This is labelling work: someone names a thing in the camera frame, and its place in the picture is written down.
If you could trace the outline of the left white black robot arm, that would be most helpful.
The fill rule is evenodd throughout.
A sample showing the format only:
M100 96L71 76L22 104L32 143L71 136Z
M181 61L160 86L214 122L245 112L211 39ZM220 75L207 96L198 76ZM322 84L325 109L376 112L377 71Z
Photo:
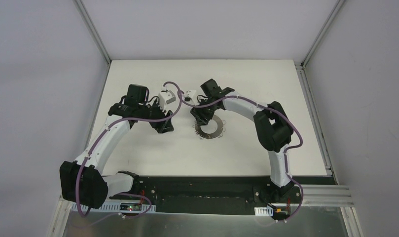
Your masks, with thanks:
M88 147L74 161L64 161L60 166L62 197L93 209L120 193L128 199L136 199L141 192L139 184L134 182L136 174L120 171L104 176L104 167L135 123L148 122L157 133L174 131L173 112L166 107L175 100L175 93L166 87L150 98L146 86L130 84L127 94L110 107L100 132Z

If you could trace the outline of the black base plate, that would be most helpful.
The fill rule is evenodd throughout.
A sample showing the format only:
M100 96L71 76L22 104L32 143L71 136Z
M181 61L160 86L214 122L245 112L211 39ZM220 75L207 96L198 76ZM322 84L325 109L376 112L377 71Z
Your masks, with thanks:
M140 176L127 195L149 198L157 213L254 215L256 207L292 205L301 199L298 185L283 197L274 194L269 176Z

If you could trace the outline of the round metal keyring disc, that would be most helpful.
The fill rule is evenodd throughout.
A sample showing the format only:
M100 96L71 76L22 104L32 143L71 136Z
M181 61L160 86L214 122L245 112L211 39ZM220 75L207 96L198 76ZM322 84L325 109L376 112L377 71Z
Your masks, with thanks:
M226 121L214 115L207 125L198 125L197 122L192 126L195 134L200 139L216 139L221 138L226 131Z

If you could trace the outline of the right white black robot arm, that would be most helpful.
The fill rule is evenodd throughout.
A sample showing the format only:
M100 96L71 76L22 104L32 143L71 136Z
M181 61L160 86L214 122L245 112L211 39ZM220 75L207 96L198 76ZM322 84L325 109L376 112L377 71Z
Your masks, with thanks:
M242 96L233 88L222 89L214 79L203 83L201 89L205 99L190 110L196 125L207 125L218 109L235 112L254 122L257 138L269 155L270 196L276 202L287 199L294 183L288 177L283 152L291 142L293 128L287 123L281 104L274 101L262 105Z

